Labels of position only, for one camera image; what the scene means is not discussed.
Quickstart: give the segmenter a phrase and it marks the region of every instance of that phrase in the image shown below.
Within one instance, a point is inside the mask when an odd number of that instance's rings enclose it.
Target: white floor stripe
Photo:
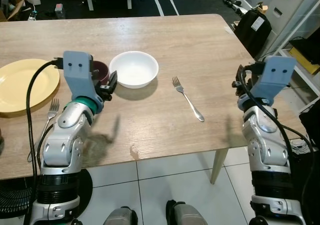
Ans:
[[[175,5],[174,1],[173,1],[173,0],[170,0],[170,2],[171,2],[171,4],[172,4],[172,6],[173,6],[173,9],[175,10],[175,13],[179,16],[179,12],[178,12],[178,10],[177,10],[177,8],[176,8],[176,5]]]
[[[165,15],[164,15],[164,11],[162,11],[162,8],[161,8],[161,5],[160,5],[160,3],[159,3],[159,0],[154,0],[155,1],[155,4],[156,4],[156,6],[157,6],[157,8],[158,8],[158,10],[159,10],[159,13],[160,13],[160,16],[161,17],[164,17]]]

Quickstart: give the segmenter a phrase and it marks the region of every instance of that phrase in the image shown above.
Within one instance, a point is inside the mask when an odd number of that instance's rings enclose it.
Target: white label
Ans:
[[[251,25],[251,28],[255,31],[257,31],[260,26],[264,23],[265,20],[263,20],[260,16],[254,21],[254,23]]]

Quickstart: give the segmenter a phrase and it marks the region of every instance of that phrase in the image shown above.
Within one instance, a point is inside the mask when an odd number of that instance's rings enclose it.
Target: black floor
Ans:
[[[94,11],[89,11],[87,0],[41,0],[41,5],[35,7],[38,12],[36,19],[56,19],[54,9],[58,3],[63,4],[67,19],[160,16],[155,0],[132,0],[132,9],[127,8],[127,0],[92,0],[92,2]],[[240,20],[232,8],[227,7],[222,0],[173,0],[173,2],[180,15],[220,14],[228,24]],[[159,3],[165,16],[176,15],[170,0],[159,0]],[[18,19],[27,20],[30,12],[30,10],[21,12]]]

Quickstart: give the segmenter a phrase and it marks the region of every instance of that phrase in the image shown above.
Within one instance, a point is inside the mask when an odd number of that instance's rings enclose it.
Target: robotic hand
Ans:
[[[58,66],[63,68],[72,101],[57,117],[52,133],[43,144],[38,196],[30,219],[32,225],[67,223],[77,216],[78,173],[82,169],[84,142],[94,115],[103,110],[104,101],[112,99],[117,85],[117,72],[110,75],[108,85],[101,85],[100,81],[92,79],[92,67],[93,57],[77,51],[65,51],[63,67]]]
[[[248,155],[255,195],[251,207],[256,217],[249,225],[306,225],[294,191],[288,151],[277,125],[244,91],[245,70],[251,71],[247,88],[269,113],[274,97],[289,83],[296,60],[268,56],[264,62],[239,67],[236,81],[238,107],[244,111],[242,133],[248,142]]]

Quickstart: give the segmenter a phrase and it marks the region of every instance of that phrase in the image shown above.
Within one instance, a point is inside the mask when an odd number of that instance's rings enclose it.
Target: yellow plate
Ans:
[[[0,68],[0,113],[13,113],[26,109],[27,90],[32,76],[47,61],[25,59]],[[30,96],[33,107],[53,93],[59,84],[60,75],[53,65],[45,68],[36,78]]]

